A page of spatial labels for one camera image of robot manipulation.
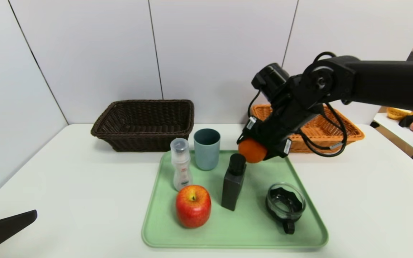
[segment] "black cable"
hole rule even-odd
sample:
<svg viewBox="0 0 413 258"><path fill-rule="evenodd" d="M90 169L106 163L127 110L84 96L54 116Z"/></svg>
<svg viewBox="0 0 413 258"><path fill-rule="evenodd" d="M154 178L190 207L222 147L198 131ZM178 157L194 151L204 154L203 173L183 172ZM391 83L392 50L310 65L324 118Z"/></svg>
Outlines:
<svg viewBox="0 0 413 258"><path fill-rule="evenodd" d="M253 100L250 102L250 105L248 106L248 118L251 117L251 106L253 105L253 102L257 99L260 93L261 93L261 88L259 88L259 91L257 92L256 96L253 98Z"/></svg>
<svg viewBox="0 0 413 258"><path fill-rule="evenodd" d="M334 153L334 154L325 154L325 153L318 152L318 151L315 150L313 147L316 147L316 148L318 148L318 149L320 149L320 150L331 150L331 149L334 149L334 148L336 148L336 147L333 147L333 146L331 146L331 147L322 147L322 146L319 146L319 145L314 144L305 134L302 133L302 134L300 134L300 135L301 135L301 137L303 138L303 141L304 141L305 145L307 145L307 147L308 147L313 153L315 153L315 154L317 154L317 155L320 155L320 156L323 156L323 157L335 157L335 156L341 154L341 153L344 151L344 149L345 149L346 142L347 142L347 132L346 132L345 124L343 123L342 119L341 119L340 116L337 114L337 112L334 110L334 108L332 108L332 106L331 106L329 103L326 103L326 106L328 106L329 110L331 110L331 112L333 113L333 115L334 115L334 117L336 118L337 122L339 122L339 124L340 124L340 128L341 128L341 131L342 131L343 139L342 139L342 141L340 142L342 147L339 149L339 151L336 152L336 153Z"/></svg>
<svg viewBox="0 0 413 258"><path fill-rule="evenodd" d="M328 118L328 116L326 116L326 113L324 113L324 110L323 110L323 112L321 112L321 116L322 116L324 119L326 119L326 121L328 121L330 124L334 125L334 127L336 127L336 128L339 129L339 130L342 130L342 129L341 129L341 126L339 126L338 124L334 123L330 118Z"/></svg>
<svg viewBox="0 0 413 258"><path fill-rule="evenodd" d="M325 51L325 52L321 52L319 55L317 55L317 57L315 57L315 60L313 60L313 62L315 63L315 62L318 61L318 60L320 59L320 57L322 57L322 56L337 57L336 54L334 54L333 52Z"/></svg>

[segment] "black bottle cap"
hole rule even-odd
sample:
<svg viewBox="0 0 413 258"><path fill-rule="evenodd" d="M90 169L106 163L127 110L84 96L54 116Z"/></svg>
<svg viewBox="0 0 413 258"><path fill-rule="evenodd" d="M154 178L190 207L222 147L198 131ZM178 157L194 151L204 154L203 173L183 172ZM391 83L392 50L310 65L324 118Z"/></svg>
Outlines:
<svg viewBox="0 0 413 258"><path fill-rule="evenodd" d="M246 158L239 154L235 153L231 155L231 160L229 162L229 168L227 171L232 175L239 176L243 175L246 168Z"/></svg>

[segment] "yellow basket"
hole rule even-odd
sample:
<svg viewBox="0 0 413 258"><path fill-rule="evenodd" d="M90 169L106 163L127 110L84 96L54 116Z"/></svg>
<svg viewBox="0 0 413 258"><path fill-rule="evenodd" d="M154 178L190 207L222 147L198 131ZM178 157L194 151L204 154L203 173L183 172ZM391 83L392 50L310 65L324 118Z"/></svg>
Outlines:
<svg viewBox="0 0 413 258"><path fill-rule="evenodd" d="M406 116L411 116L413 115L413 111L410 110L403 110L399 108L394 108L394 107L388 107L386 108L386 116L390 119L394 120L401 120L405 118Z"/></svg>
<svg viewBox="0 0 413 258"><path fill-rule="evenodd" d="M336 123L337 120L335 116L333 115L331 110L328 109L327 106L324 106L324 112L329 119ZM356 127L352 122L350 122L345 116L340 114L337 110L336 112L345 124L348 136L347 145L352 142L356 142L357 140L364 139L364 134L358 127ZM254 105L251 108L251 113L260 120L264 121L270 115L270 113L272 113L272 108L269 104ZM328 121L326 121L326 119L324 119L321 115L316 116L310 122L305 124L305 126L302 127L302 131L304 134L307 135L308 138L311 139L312 142L323 147L332 146L343 140L342 131L334 125L332 125L331 123L329 123ZM312 153L312 151L307 147L307 145L305 145L305 142L303 141L300 135L293 134L290 136L290 139L292 140L290 152ZM335 153L340 148L341 147L338 147L333 150L317 150L322 153Z"/></svg>

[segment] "blue cup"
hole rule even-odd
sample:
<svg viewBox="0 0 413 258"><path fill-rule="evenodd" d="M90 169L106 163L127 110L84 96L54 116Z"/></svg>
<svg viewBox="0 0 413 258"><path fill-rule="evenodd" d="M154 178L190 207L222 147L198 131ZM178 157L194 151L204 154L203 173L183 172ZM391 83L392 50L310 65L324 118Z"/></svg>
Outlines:
<svg viewBox="0 0 413 258"><path fill-rule="evenodd" d="M195 163L201 170L212 170L218 165L220 139L218 131L210 128L194 134Z"/></svg>

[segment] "bottle cap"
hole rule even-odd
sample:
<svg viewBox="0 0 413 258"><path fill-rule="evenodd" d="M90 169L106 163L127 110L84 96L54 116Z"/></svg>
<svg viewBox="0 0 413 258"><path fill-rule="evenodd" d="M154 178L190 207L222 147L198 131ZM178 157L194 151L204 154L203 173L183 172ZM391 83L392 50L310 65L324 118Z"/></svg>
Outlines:
<svg viewBox="0 0 413 258"><path fill-rule="evenodd" d="M232 175L239 176L243 175L246 168L246 158L239 154L235 153L231 155L231 160L229 161L229 168L227 169Z"/></svg>
<svg viewBox="0 0 413 258"><path fill-rule="evenodd" d="M183 138L176 138L170 143L172 163L185 163L190 160L189 142Z"/></svg>

